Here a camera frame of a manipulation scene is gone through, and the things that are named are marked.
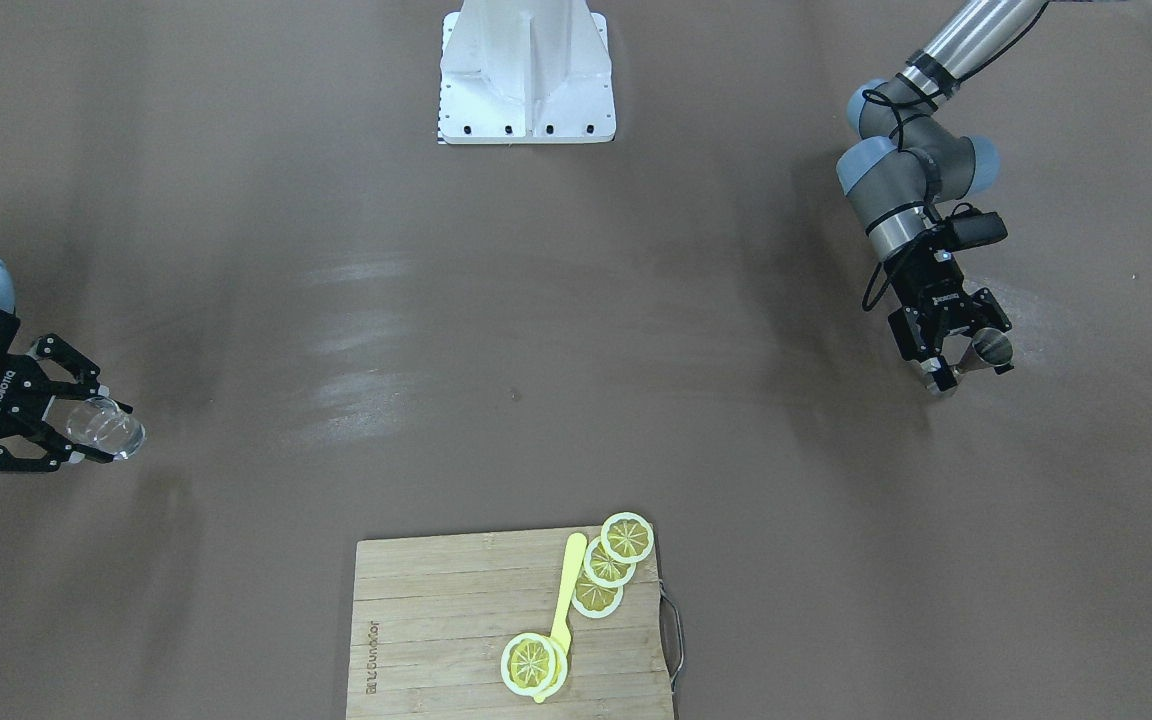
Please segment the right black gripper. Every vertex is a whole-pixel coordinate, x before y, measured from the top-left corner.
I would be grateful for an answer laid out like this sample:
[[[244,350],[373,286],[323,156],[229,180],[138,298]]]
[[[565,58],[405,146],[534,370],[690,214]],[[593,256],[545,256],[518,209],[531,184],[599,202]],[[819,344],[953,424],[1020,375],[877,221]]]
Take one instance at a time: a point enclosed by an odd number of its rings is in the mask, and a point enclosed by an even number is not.
[[[0,309],[0,386],[10,386],[9,348],[17,336],[17,316]],[[74,348],[59,334],[45,334],[29,346],[26,357],[36,369],[28,370],[26,414],[31,416],[70,416],[96,414],[105,409],[105,400],[123,414],[132,406],[114,400],[101,379],[100,366]],[[73,441],[56,432],[35,438],[32,429],[10,418],[0,401],[0,473],[52,473],[82,461],[114,462],[109,452]]]

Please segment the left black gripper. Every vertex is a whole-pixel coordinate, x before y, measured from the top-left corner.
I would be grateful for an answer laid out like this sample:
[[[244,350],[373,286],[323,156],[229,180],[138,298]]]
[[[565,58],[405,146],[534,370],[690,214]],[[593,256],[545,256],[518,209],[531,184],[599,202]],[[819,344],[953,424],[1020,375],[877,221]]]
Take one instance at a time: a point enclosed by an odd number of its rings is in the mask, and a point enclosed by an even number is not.
[[[888,314],[888,324],[902,359],[915,363],[923,386],[932,393],[950,393],[957,387],[952,364],[942,354],[952,334],[972,336],[972,370],[991,369],[996,376],[1010,372],[1011,347],[1007,332],[1009,316],[998,305],[990,288],[973,296],[963,287],[964,275],[952,258],[932,242],[905,243],[882,262],[890,290],[900,309]]]

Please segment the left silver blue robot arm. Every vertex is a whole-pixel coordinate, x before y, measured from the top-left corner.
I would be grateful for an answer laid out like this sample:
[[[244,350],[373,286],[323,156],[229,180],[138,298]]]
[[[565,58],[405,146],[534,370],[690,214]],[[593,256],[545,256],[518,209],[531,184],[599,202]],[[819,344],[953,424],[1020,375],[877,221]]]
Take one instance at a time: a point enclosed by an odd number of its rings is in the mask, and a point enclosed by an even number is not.
[[[895,293],[893,340],[938,396],[973,370],[1009,372],[1011,323],[988,288],[965,290],[956,260],[1009,233],[1000,214],[967,200],[995,183],[996,146],[956,136],[934,115],[1044,9],[1043,1],[969,1],[896,76],[865,83],[847,104],[859,141],[838,160],[838,182],[877,258],[861,306]]]

